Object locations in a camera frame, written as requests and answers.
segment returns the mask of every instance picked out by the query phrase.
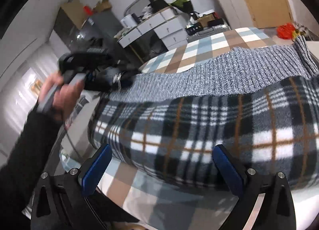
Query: metal bolt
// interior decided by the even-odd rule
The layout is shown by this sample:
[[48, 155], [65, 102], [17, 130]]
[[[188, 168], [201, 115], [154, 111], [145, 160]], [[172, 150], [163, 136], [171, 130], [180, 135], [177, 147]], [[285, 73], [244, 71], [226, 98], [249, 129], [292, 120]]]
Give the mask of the metal bolt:
[[279, 176], [279, 178], [282, 178], [282, 179], [285, 177], [284, 173], [282, 173], [282, 172], [279, 172], [278, 176]]
[[256, 171], [255, 171], [254, 169], [252, 169], [252, 168], [249, 168], [249, 169], [247, 170], [247, 172], [248, 172], [250, 175], [256, 174]]
[[41, 178], [42, 178], [42, 179], [45, 179], [46, 177], [47, 177], [47, 173], [42, 173], [42, 174], [41, 174]]
[[73, 169], [70, 170], [70, 174], [71, 175], [75, 175], [77, 173], [78, 173], [78, 169], [76, 169], [76, 168], [73, 168]]

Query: cardboard box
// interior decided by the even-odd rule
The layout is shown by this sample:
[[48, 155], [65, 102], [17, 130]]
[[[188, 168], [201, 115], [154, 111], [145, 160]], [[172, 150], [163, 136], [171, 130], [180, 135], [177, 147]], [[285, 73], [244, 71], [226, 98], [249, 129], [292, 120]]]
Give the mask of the cardboard box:
[[74, 0], [73, 2], [67, 2], [61, 5], [61, 9], [79, 30], [88, 18], [83, 7], [83, 4], [79, 0]]
[[111, 8], [112, 8], [112, 5], [109, 2], [109, 0], [102, 0], [102, 2], [98, 1], [98, 3], [96, 4], [93, 10], [95, 10], [97, 13], [100, 13], [102, 11], [109, 10]]
[[202, 24], [202, 26], [203, 26], [203, 28], [204, 28], [204, 27], [207, 27], [207, 23], [208, 23], [209, 21], [214, 20], [214, 19], [215, 19], [215, 18], [214, 18], [214, 16], [213, 16], [213, 14], [211, 13], [211, 14], [202, 16], [202, 17], [199, 18], [197, 21], [198, 21], [200, 24]]

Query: gray knitted sweater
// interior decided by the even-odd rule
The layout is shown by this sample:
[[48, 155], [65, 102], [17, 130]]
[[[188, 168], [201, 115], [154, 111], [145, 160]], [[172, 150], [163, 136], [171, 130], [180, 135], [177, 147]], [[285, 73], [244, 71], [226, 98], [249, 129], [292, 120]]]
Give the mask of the gray knitted sweater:
[[174, 74], [138, 74], [127, 90], [115, 91], [111, 100], [158, 102], [184, 96], [228, 95], [256, 92], [291, 76], [310, 79], [319, 72], [304, 37], [291, 46], [232, 51]]

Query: black sleeve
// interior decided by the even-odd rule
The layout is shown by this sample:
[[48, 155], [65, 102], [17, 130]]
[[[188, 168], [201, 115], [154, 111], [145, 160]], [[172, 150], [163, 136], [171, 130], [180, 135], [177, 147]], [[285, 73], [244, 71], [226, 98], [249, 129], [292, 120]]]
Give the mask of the black sleeve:
[[37, 113], [36, 108], [29, 113], [6, 165], [0, 169], [0, 217], [21, 215], [62, 125]]

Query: human hand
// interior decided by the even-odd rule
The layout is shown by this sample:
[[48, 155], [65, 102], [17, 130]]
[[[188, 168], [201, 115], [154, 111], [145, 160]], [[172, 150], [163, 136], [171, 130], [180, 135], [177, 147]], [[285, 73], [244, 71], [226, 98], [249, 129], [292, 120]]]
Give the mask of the human hand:
[[[54, 84], [63, 84], [63, 77], [61, 76], [60, 72], [55, 72], [46, 79], [39, 93], [39, 102], [44, 100], [45, 96]], [[55, 93], [53, 108], [58, 111], [58, 113], [55, 115], [55, 119], [57, 121], [64, 121], [70, 116], [77, 100], [80, 98], [83, 89], [84, 81], [79, 81], [75, 85], [65, 84], [61, 87], [61, 90], [58, 90]]]

